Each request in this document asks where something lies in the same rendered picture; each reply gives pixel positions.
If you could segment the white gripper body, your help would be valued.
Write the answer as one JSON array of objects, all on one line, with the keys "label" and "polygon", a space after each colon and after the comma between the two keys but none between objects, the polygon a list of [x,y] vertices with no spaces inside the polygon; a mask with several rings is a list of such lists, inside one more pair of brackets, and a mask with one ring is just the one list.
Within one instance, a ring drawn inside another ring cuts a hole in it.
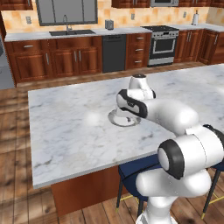
[{"label": "white gripper body", "polygon": [[123,111],[120,108],[115,110],[115,115],[119,117],[132,117],[132,114],[129,111]]}]

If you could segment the blue stool with black legs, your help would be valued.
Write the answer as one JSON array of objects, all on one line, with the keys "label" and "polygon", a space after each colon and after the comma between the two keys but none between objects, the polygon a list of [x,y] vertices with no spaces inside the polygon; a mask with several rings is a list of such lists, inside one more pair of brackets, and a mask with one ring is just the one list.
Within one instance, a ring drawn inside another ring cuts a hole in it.
[{"label": "blue stool with black legs", "polygon": [[216,187],[216,184],[218,182],[219,176],[220,176],[221,172],[224,172],[224,164],[223,163],[219,163],[217,165],[214,165],[213,168],[215,169],[215,174],[213,176],[213,181],[212,181],[210,190],[209,190],[208,195],[206,197],[206,203],[205,203],[204,208],[203,208],[201,219],[204,219],[206,211],[207,211],[207,208],[208,208],[208,206],[210,204],[213,204],[214,202],[217,202],[217,201],[220,201],[220,200],[224,199],[224,196],[222,196],[222,197],[217,197],[214,200],[211,200],[212,195],[214,194],[214,188]]},{"label": "blue stool with black legs", "polygon": [[118,173],[120,175],[119,190],[117,194],[116,208],[119,208],[123,187],[135,198],[139,200],[137,215],[143,212],[144,202],[147,197],[141,195],[136,187],[137,175],[141,172],[160,168],[158,155],[154,154],[148,157],[139,158],[124,164],[118,165]]}]

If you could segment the wooden drawer stack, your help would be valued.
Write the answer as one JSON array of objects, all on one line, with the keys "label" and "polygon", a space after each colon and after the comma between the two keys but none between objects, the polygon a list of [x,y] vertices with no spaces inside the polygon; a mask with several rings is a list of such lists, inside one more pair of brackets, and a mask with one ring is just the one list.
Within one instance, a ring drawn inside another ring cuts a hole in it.
[{"label": "wooden drawer stack", "polygon": [[125,69],[146,67],[148,65],[151,34],[133,33],[126,35],[126,65]]}]

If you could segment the grey framed window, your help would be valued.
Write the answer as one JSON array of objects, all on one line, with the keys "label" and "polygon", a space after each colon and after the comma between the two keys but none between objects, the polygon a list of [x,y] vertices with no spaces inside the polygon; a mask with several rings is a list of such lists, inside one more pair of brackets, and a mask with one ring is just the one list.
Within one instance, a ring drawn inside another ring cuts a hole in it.
[{"label": "grey framed window", "polygon": [[41,26],[97,24],[97,0],[36,0]]}]

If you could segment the wooden wall cupboard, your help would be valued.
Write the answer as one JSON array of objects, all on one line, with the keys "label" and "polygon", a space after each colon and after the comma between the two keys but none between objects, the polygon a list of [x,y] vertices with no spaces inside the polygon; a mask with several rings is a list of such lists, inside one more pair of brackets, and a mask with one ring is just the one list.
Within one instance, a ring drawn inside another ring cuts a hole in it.
[{"label": "wooden wall cupboard", "polygon": [[111,0],[111,6],[117,9],[149,8],[150,0]]},{"label": "wooden wall cupboard", "polygon": [[0,11],[32,10],[32,0],[0,0]]},{"label": "wooden wall cupboard", "polygon": [[224,8],[224,0],[178,0],[178,6]]}]

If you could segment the metal tap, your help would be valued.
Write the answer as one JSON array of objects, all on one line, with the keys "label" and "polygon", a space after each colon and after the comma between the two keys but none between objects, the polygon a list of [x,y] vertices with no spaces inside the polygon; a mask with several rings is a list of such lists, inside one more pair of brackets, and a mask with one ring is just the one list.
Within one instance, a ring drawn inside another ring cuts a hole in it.
[{"label": "metal tap", "polygon": [[67,15],[63,16],[63,22],[66,24],[66,33],[69,33],[72,30],[72,28],[68,27]]}]

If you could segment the black dishwasher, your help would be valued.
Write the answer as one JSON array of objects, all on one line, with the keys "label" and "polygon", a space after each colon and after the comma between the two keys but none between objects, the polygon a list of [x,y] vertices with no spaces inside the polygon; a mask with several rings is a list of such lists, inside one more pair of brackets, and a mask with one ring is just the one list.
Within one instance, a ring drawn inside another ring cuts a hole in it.
[{"label": "black dishwasher", "polygon": [[126,35],[105,35],[102,37],[102,71],[111,73],[125,68]]}]

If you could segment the dark sink basin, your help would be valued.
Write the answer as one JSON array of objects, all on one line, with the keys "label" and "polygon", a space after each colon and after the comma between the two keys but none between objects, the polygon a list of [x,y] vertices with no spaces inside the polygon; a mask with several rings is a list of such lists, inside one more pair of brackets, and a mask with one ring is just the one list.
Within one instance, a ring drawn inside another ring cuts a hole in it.
[{"label": "dark sink basin", "polygon": [[49,33],[51,36],[95,34],[95,32],[91,30],[49,31]]}]

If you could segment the wooden kitchen island base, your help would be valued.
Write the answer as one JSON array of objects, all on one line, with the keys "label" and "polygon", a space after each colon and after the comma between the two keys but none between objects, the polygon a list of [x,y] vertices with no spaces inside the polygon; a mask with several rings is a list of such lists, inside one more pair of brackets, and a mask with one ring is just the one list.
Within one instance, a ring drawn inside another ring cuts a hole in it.
[{"label": "wooden kitchen island base", "polygon": [[118,194],[118,166],[51,185],[58,216],[90,207]]}]

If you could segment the grey fridge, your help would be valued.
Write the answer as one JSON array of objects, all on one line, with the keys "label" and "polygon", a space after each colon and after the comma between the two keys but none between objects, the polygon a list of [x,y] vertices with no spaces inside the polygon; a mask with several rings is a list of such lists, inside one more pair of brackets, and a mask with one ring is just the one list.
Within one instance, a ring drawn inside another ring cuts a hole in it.
[{"label": "grey fridge", "polygon": [[3,39],[0,36],[0,90],[14,88],[10,66],[6,57]]}]

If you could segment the wooden corner cupboard run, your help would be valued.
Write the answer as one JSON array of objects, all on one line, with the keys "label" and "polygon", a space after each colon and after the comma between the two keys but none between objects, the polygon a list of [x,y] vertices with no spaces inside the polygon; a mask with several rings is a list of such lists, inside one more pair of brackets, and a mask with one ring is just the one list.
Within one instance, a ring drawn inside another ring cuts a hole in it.
[{"label": "wooden corner cupboard run", "polygon": [[174,62],[224,63],[224,31],[208,29],[178,32]]}]

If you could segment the steel oven with hob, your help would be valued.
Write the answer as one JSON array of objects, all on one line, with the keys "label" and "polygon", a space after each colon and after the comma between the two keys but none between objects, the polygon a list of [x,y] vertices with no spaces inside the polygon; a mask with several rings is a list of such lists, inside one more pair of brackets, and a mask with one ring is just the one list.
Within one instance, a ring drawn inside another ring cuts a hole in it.
[{"label": "steel oven with hob", "polygon": [[152,31],[148,67],[172,64],[179,30],[167,25],[145,26],[144,29]]}]

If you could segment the wooden base cupboard run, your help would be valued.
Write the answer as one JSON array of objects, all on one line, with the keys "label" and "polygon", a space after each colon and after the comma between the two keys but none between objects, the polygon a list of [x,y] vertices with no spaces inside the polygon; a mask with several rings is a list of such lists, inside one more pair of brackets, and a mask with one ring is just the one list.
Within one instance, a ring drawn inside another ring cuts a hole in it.
[{"label": "wooden base cupboard run", "polygon": [[6,42],[16,83],[95,74],[102,71],[102,37]]}]

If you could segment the white paper towel roll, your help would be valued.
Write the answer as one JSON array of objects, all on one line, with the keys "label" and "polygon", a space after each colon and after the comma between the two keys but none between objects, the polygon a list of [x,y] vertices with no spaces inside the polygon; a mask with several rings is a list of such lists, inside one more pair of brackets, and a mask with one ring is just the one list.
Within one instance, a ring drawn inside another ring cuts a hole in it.
[{"label": "white paper towel roll", "polygon": [[192,18],[192,25],[197,25],[198,22],[199,22],[199,13],[196,10],[196,12],[195,12],[195,14],[193,15],[193,18]]}]

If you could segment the steel microwave oven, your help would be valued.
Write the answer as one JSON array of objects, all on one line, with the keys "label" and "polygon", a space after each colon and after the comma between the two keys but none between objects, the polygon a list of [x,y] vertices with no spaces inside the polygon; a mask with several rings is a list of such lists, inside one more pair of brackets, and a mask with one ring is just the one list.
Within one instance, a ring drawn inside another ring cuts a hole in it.
[{"label": "steel microwave oven", "polygon": [[178,7],[179,0],[150,0],[150,7]]}]

